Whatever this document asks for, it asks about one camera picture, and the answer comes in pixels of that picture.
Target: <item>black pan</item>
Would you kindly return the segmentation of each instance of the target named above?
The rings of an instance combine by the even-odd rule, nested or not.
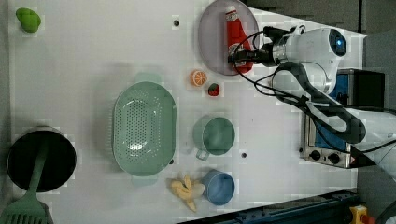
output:
[[[19,138],[8,152],[8,175],[21,189],[29,188],[35,158],[44,138],[49,143],[49,152],[37,192],[59,188],[76,168],[76,151],[63,134],[52,128],[35,128]]]

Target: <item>white tabletop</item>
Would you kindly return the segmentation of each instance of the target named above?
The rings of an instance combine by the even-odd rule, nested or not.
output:
[[[62,187],[38,195],[55,223],[175,223],[280,203],[339,189],[355,188],[357,171],[299,158],[302,113],[276,98],[261,96],[240,77],[208,70],[197,45],[201,13],[212,1],[9,1],[11,112],[13,140],[36,125],[66,134],[78,165]],[[42,25],[35,35],[20,30],[14,12],[35,9]],[[306,30],[323,25],[252,9],[259,27]],[[179,28],[173,20],[180,19]],[[361,67],[364,35],[344,32],[351,48],[344,67]],[[223,89],[209,98],[187,81],[200,68]],[[263,77],[275,68],[256,66]],[[159,74],[177,102],[175,164],[157,183],[133,185],[111,150],[116,99],[142,72]],[[236,127],[236,142],[224,156],[195,159],[193,124],[204,114],[220,114]],[[171,178],[201,178],[211,168],[233,176],[236,192],[224,206],[196,200],[194,214],[169,188]],[[16,197],[23,190],[13,187]]]

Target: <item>blue bowl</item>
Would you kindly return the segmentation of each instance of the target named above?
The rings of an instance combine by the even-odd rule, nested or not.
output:
[[[235,191],[235,183],[230,175],[211,170],[202,179],[205,185],[204,195],[214,205],[224,205],[231,200]]]

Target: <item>red ketchup bottle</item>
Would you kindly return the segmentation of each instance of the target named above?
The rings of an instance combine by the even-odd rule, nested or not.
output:
[[[234,6],[227,7],[227,11],[225,13],[225,20],[227,21],[228,53],[229,55],[231,55],[234,53],[234,50],[236,47],[238,47],[239,43],[247,38],[247,35],[242,28],[241,21],[239,20],[238,13],[236,13],[236,9]],[[251,50],[248,40],[245,41],[241,48]],[[253,62],[236,63],[236,67],[242,74],[245,74],[253,67]]]

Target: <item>oven knob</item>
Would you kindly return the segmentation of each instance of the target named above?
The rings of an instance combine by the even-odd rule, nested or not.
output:
[[[340,162],[340,156],[338,156],[335,153],[333,153],[332,155],[328,156],[327,158],[330,160],[330,162],[332,164],[337,164],[338,162]]]
[[[314,161],[318,161],[320,159],[320,152],[313,150],[311,154],[309,154],[309,157],[311,157]]]

